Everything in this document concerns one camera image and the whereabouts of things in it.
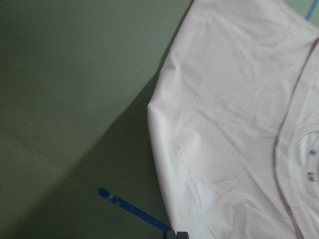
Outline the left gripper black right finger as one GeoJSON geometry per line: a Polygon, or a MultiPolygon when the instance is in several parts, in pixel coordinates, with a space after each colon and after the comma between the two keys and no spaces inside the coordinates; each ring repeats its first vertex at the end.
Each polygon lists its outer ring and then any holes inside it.
{"type": "Polygon", "coordinates": [[[177,232],[176,239],[188,239],[188,232],[177,232]]]}

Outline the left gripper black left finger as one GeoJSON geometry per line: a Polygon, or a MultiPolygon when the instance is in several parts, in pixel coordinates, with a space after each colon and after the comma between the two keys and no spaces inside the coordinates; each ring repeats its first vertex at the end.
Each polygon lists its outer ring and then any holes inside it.
{"type": "Polygon", "coordinates": [[[174,231],[166,231],[163,233],[163,239],[175,239],[174,231]]]}

